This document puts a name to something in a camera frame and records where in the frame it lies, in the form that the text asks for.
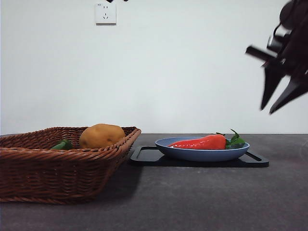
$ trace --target gray countertop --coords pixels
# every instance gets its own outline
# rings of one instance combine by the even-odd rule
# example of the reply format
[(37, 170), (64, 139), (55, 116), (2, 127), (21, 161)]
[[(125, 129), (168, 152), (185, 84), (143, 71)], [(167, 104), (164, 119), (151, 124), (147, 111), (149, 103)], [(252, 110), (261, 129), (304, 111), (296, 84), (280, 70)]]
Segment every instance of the gray countertop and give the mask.
[[(189, 135), (142, 134), (130, 153), (175, 136)], [(307, 231), (308, 134), (241, 136), (269, 167), (126, 162), (88, 204), (0, 204), (0, 231)]]

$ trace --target red bell pepper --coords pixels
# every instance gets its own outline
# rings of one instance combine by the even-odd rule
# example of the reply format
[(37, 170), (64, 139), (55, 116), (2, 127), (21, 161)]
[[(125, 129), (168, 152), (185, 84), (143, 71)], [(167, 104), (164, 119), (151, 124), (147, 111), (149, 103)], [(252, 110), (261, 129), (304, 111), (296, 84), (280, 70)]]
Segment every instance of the red bell pepper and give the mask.
[(219, 149), (226, 149), (226, 139), (221, 134), (209, 135), (200, 139), (174, 142), (170, 144), (169, 147), (186, 148), (186, 149), (219, 150)]

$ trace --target blue plate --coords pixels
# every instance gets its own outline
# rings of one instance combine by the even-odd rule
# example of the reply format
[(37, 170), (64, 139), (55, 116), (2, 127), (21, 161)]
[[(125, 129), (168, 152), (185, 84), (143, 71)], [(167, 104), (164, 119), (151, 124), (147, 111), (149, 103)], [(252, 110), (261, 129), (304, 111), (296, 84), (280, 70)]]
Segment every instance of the blue plate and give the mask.
[(225, 150), (199, 150), (199, 149), (183, 149), (171, 148), (168, 145), (183, 140), (199, 139), (201, 137), (174, 137), (157, 140), (155, 142), (157, 148), (166, 156), (176, 159), (202, 162), (217, 162), (228, 161), (241, 157), (244, 155), (249, 144), (245, 143), (243, 148), (225, 149)]

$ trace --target wicker basket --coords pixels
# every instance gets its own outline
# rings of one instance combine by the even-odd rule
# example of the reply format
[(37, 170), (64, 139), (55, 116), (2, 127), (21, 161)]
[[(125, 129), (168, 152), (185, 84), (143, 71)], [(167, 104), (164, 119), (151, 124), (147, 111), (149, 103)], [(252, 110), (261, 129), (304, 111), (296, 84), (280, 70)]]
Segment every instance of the wicker basket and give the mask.
[[(91, 201), (125, 161), (141, 134), (122, 128), (118, 143), (101, 149), (80, 149), (79, 136), (87, 127), (55, 127), (0, 138), (0, 202), (77, 204)], [(59, 140), (73, 149), (50, 150)]]

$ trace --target wall socket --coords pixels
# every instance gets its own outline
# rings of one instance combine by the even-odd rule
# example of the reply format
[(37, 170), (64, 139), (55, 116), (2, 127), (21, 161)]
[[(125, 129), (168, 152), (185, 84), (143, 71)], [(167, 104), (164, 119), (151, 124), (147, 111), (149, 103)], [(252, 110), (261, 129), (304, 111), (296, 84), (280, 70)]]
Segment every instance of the wall socket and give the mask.
[(107, 25), (116, 24), (116, 4), (108, 2), (96, 3), (95, 23)]

